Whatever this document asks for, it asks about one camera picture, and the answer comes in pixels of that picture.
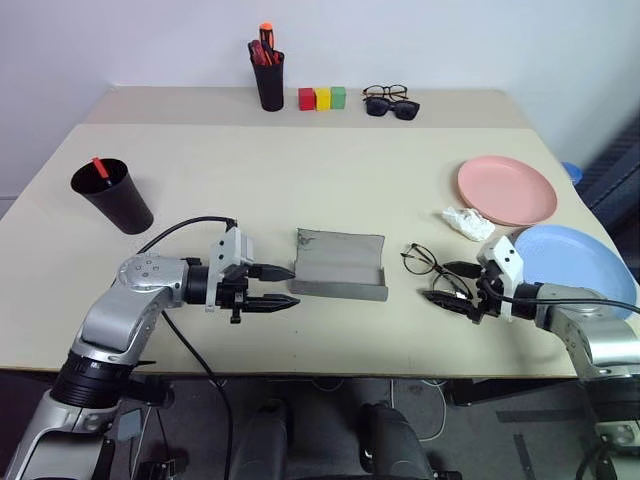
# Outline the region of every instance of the red pen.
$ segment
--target red pen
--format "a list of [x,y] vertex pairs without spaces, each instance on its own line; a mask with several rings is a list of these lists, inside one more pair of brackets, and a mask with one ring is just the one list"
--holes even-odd
[[111,179],[109,179],[109,172],[107,172],[107,169],[104,167],[104,164],[102,163],[102,160],[100,160],[100,157],[93,157],[91,161],[96,167],[98,175],[100,175],[100,177],[104,179],[107,187],[111,187],[113,185],[113,182],[111,182]]

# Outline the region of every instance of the toy block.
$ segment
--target toy block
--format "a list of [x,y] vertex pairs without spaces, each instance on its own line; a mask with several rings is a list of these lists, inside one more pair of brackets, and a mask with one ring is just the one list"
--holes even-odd
[[329,110],[331,108],[331,90],[328,88],[315,88],[316,110]]
[[343,109],[347,98],[347,89],[344,87],[331,87],[331,109]]
[[316,94],[313,88],[298,89],[298,106],[300,110],[313,110],[316,107]]

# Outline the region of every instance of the eyeglasses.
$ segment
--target eyeglasses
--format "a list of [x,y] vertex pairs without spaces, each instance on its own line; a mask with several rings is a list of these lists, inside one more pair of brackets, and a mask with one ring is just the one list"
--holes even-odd
[[391,85],[390,87],[383,87],[382,85],[371,85],[362,91],[362,94],[366,97],[386,97],[389,96],[391,100],[397,100],[401,98],[406,100],[407,87],[404,85]]
[[365,88],[362,94],[366,96],[362,100],[365,102],[367,114],[374,117],[382,117],[391,110],[400,120],[413,120],[420,110],[419,103],[407,100],[407,87],[404,85],[372,85]]
[[464,283],[464,280],[454,273],[449,272],[440,265],[431,250],[417,243],[412,243],[406,253],[401,253],[404,266],[414,275],[426,275],[433,271],[438,276],[433,280],[432,290],[449,292],[458,298],[473,299],[473,293]]

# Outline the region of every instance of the black cup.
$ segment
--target black cup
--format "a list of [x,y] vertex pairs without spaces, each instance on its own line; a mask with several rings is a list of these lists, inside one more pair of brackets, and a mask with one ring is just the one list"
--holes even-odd
[[260,103],[267,112],[277,112],[284,106],[283,70],[284,53],[278,52],[280,63],[270,66],[253,65]]
[[100,176],[93,163],[87,163],[71,179],[71,188],[93,203],[105,217],[128,235],[142,233],[153,223],[153,214],[144,203],[124,162],[102,158],[109,181]]

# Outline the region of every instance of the glasses lens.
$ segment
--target glasses lens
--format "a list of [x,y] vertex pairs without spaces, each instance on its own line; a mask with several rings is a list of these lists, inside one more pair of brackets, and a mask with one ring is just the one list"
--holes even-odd
[[389,96],[393,100],[407,98],[407,87],[404,85],[391,85],[389,87]]
[[451,273],[443,273],[433,281],[433,289],[442,292],[449,292],[458,298],[471,300],[473,295],[466,283]]
[[384,98],[367,98],[367,113],[374,117],[381,117],[389,111],[389,101]]
[[365,89],[364,94],[368,97],[382,97],[384,96],[384,87],[380,85],[372,85]]
[[406,257],[404,257],[404,266],[411,273],[416,275],[424,275],[433,270],[436,259],[431,252],[420,245],[415,245],[409,249]]
[[413,120],[420,108],[420,105],[415,102],[397,102],[394,106],[396,117],[400,120]]

